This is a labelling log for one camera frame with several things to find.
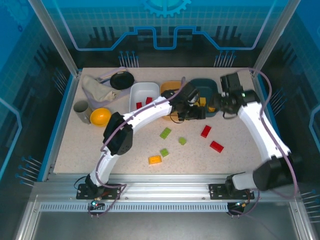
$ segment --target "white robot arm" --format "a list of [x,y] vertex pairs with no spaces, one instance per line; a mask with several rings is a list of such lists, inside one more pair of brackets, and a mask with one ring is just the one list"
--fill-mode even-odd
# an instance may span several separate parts
[[[232,196],[234,192],[245,189],[260,189],[265,191],[292,183],[292,178],[286,167],[282,153],[276,148],[261,122],[260,109],[262,105],[258,96],[253,90],[243,91],[238,74],[235,74],[236,78],[234,74],[221,77],[223,93],[214,95],[208,104],[210,107],[216,108],[217,111],[223,111],[223,116],[225,116],[225,113],[239,115],[240,119],[249,129],[259,149],[262,165],[255,170],[229,176],[225,182],[229,195]],[[122,132],[118,136],[115,135],[110,143],[104,147],[104,153],[101,155],[97,168],[86,178],[85,182],[89,188],[99,188],[102,184],[108,182],[115,163],[122,154],[125,154],[130,149],[132,146],[132,136],[141,127],[173,111],[178,111],[180,120],[205,118],[205,109],[193,105],[198,100],[199,94],[198,90],[191,83],[186,84],[173,100],[163,102],[172,94],[173,92],[170,91],[165,92],[155,101],[144,106],[143,108],[146,110],[137,116],[135,116],[135,113],[141,109],[124,114],[123,116],[119,115],[119,113],[112,115],[103,134],[104,142],[120,123],[123,123],[132,116],[135,117],[129,120],[127,125],[121,130]],[[263,119],[285,154],[293,162],[289,148],[277,136],[264,114]]]
[[[135,134],[143,126],[153,122],[158,118],[167,116],[168,114],[171,113],[172,106],[170,105],[170,102],[166,101],[162,104],[156,105],[156,103],[160,103],[165,99],[166,98],[163,96],[158,97],[155,101],[149,103],[149,105],[154,105],[154,107],[144,110],[138,116],[134,117],[132,120],[128,122],[129,125],[132,125],[133,134]],[[137,111],[138,110],[124,114],[123,119],[124,120],[129,119]],[[118,154],[112,155],[111,151],[108,149],[107,146],[104,147],[104,151],[107,152],[107,154],[105,156],[103,156],[105,154],[104,152],[101,154],[101,157],[103,156],[103,159],[99,165],[97,175],[101,182],[107,183],[109,180],[109,175],[112,169],[114,168],[114,165],[116,164],[117,160],[120,158],[120,155]],[[90,173],[90,179],[97,187],[101,186],[101,184],[99,183],[96,177],[96,170],[93,170]]]

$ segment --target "black lid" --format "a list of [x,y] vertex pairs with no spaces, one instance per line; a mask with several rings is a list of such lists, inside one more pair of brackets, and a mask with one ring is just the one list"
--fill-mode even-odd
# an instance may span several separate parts
[[110,79],[110,85],[114,89],[123,90],[128,89],[134,84],[134,76],[127,71],[120,71],[112,75]]

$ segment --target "white bowl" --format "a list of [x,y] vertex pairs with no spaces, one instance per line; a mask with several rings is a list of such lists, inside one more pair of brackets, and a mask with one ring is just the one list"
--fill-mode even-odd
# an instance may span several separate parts
[[137,110],[136,103],[141,102],[142,106],[145,106],[147,97],[151,97],[152,101],[154,101],[159,96],[159,86],[154,82],[137,82],[133,84],[130,90],[129,112]]

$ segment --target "lego brick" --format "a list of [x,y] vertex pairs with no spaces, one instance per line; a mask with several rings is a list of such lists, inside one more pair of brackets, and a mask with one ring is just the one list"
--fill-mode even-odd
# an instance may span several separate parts
[[151,156],[148,158],[148,160],[149,160],[149,165],[162,163],[162,159],[160,155]]
[[224,149],[223,146],[221,146],[219,143],[217,143],[216,141],[213,141],[211,144],[210,144],[210,147],[213,148],[214,150],[216,150],[217,152],[221,153],[222,150]]
[[208,125],[205,125],[205,127],[204,127],[204,129],[203,129],[203,131],[201,133],[201,136],[204,137],[204,138],[207,138],[210,130],[211,130],[211,127],[208,126]]
[[162,157],[164,158],[165,156],[168,156],[169,155],[169,152],[166,148],[160,150],[160,153],[162,155]]
[[179,138],[179,143],[183,146],[187,143],[187,140],[184,137]]
[[135,105],[136,109],[142,108],[142,102],[137,102]]
[[199,104],[201,107],[204,107],[206,105],[206,98],[205,97],[200,97]]
[[209,113],[212,113],[212,112],[214,112],[216,109],[214,108],[214,107],[210,107],[210,106],[208,106],[208,112]]
[[148,97],[146,98],[146,100],[145,100],[145,104],[151,103],[152,100],[153,100],[152,97],[149,97],[149,96],[148,96]]
[[160,134],[160,138],[166,139],[170,133],[171,133],[171,129],[166,127],[163,130],[163,132]]

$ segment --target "red block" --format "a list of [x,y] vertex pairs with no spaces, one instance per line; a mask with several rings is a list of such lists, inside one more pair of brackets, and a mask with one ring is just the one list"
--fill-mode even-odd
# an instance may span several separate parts
[[137,102],[135,105],[136,109],[142,108],[142,102]]
[[213,141],[211,144],[210,144],[210,147],[213,148],[214,150],[216,150],[217,152],[221,153],[222,150],[224,149],[223,146],[221,146],[219,143],[217,143],[216,141]]
[[205,125],[205,127],[204,127],[204,129],[203,129],[203,131],[201,133],[201,136],[206,138],[208,136],[210,130],[211,130],[211,127],[208,126],[208,125]]
[[152,97],[147,97],[146,100],[145,100],[145,104],[149,104],[152,102]]

